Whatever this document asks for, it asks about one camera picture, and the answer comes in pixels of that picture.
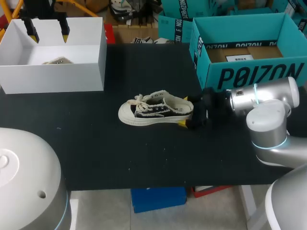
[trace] blue box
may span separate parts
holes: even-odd
[[[293,16],[296,10],[296,0],[274,0],[272,7],[273,13],[287,13]]]
[[[213,63],[208,56],[212,49],[242,47],[273,47],[280,58]],[[240,88],[287,76],[302,86],[307,79],[307,39],[285,13],[194,18],[189,51],[202,89]]]
[[[184,205],[187,193],[184,187],[131,189],[135,213]]]
[[[302,16],[300,13],[294,13],[292,20],[297,25],[298,29],[307,35],[307,16]]]
[[[269,7],[238,10],[237,6],[235,6],[234,10],[230,11],[228,15],[246,15],[246,14],[262,14],[262,13],[273,13],[273,12]]]
[[[217,15],[215,0],[162,0],[165,15],[171,18],[191,19]]]
[[[158,36],[175,42],[189,43],[192,33],[192,22],[166,17],[164,11],[158,17]]]

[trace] white shoe sole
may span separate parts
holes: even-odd
[[[118,111],[118,117],[121,122],[131,126],[149,126],[157,123],[178,123],[179,121],[190,118],[191,114],[185,116],[169,116],[169,117],[157,117],[157,118],[138,118],[128,117],[122,107]]]

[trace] tile floor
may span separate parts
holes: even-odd
[[[252,189],[258,204],[267,185]],[[71,207],[71,230],[246,230],[237,187],[200,198],[189,196],[183,206],[138,214],[133,212],[129,189],[76,191],[71,193]]]

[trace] table leg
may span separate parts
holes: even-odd
[[[248,230],[261,230],[268,221],[265,213],[265,199],[257,208],[253,192],[250,185],[241,185],[239,187],[243,208],[247,220]]]

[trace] screw hole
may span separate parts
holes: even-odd
[[[37,195],[39,196],[39,198],[45,199],[46,198],[46,193],[42,190],[39,190],[37,192]]]

